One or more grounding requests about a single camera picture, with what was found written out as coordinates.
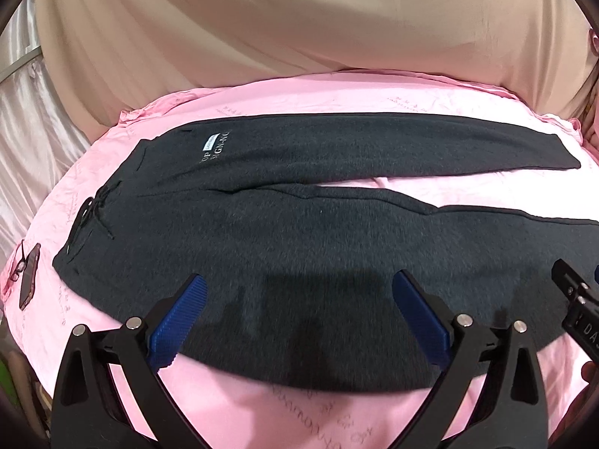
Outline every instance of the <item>dark gray sweatpants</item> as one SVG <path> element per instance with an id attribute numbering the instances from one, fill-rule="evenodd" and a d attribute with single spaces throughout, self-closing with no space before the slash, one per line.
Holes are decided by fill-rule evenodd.
<path id="1" fill-rule="evenodd" d="M 183 352 L 232 373 L 322 390 L 425 387 L 434 371 L 393 304 L 396 271 L 483 323 L 525 320 L 541 348 L 565 314 L 550 268 L 563 257 L 590 278 L 599 224 L 315 184 L 578 166 L 556 136 L 452 116 L 195 122 L 137 146 L 54 266 L 121 321 L 203 275 L 208 305 Z"/>

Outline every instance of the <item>drawstring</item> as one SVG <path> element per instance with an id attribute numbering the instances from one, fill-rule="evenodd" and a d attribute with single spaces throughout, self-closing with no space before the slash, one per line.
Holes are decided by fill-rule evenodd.
<path id="1" fill-rule="evenodd" d="M 106 201 L 108 195 L 113 190 L 115 190 L 121 182 L 122 181 L 117 181 L 111 186 L 102 186 L 100 189 L 98 189 L 98 192 L 96 192 L 95 198 L 87 198 L 83 202 L 83 204 L 79 208 L 77 216 L 75 217 L 75 221 L 73 222 L 73 226 L 71 227 L 71 231 L 67 239 L 67 255 L 69 254 L 69 249 L 71 248 L 73 242 L 76 240 L 79 231 L 83 226 L 87 224 L 91 216 L 96 217 L 98 223 L 100 223 L 100 226 L 104 228 L 104 231 L 106 231 L 110 239 L 115 239 L 109 227 L 106 225 L 106 223 L 104 223 L 100 215 L 100 208 L 104 206 L 104 202 Z"/>

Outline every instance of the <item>metal screw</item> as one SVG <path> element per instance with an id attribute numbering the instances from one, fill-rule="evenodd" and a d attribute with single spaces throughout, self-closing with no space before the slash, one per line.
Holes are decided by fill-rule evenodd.
<path id="1" fill-rule="evenodd" d="M 142 320 L 139 317 L 129 317 L 125 325 L 127 329 L 137 329 L 142 325 Z"/>
<path id="2" fill-rule="evenodd" d="M 77 324 L 73 327 L 73 336 L 81 336 L 85 332 L 85 326 L 83 324 Z"/>
<path id="3" fill-rule="evenodd" d="M 528 327 L 526 326 L 526 323 L 524 321 L 516 321 L 514 322 L 514 329 L 522 333 L 526 332 L 526 329 L 528 329 Z"/>
<path id="4" fill-rule="evenodd" d="M 456 320 L 457 323 L 462 327 L 472 326 L 472 323 L 474 322 L 468 314 L 460 314 L 459 316 L 457 316 Z"/>

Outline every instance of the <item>smartphone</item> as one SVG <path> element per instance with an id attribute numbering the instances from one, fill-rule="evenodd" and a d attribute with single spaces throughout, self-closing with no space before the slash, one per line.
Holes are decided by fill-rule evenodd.
<path id="1" fill-rule="evenodd" d="M 40 261 L 41 245 L 37 243 L 33 250 L 27 255 L 26 266 L 21 279 L 21 296 L 19 299 L 19 308 L 25 309 L 35 293 L 35 274 L 37 273 L 38 262 Z"/>

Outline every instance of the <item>pink bedsheet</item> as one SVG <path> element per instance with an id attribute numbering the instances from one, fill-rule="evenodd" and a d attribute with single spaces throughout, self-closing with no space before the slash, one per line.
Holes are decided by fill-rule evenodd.
<path id="1" fill-rule="evenodd" d="M 82 201 L 95 194 L 140 139 L 156 137 L 190 121 L 221 116 L 380 111 L 465 115 L 555 133 L 582 167 L 456 178 L 372 178 L 339 185 L 384 187 L 437 206 L 489 205 L 545 217 L 599 220 L 599 188 L 591 186 L 599 183 L 599 167 L 582 148 L 576 122 L 535 116 L 504 89 L 424 74 L 356 71 L 168 95 L 142 110 L 123 113 L 119 125 L 94 143 L 40 208 L 25 238 L 25 250 L 36 242 L 42 249 L 37 289 L 24 312 L 18 307 L 20 283 L 8 280 L 16 263 L 14 254 L 0 274 L 1 299 L 15 340 L 48 392 L 53 393 L 62 350 L 73 326 L 85 323 L 92 330 L 101 330 L 118 325 L 60 281 L 52 258 L 65 243 Z M 579 373 L 587 358 L 563 336 L 540 353 L 540 361 L 550 406 L 549 429 L 553 430 L 583 387 Z M 349 395 L 275 387 L 220 372 L 181 355 L 171 367 L 161 370 L 160 376 L 215 449 L 385 448 L 426 396 L 426 390 Z M 118 371 L 116 381 L 134 426 L 148 434 Z M 451 433 L 466 423 L 481 382 L 482 378 L 472 382 Z"/>

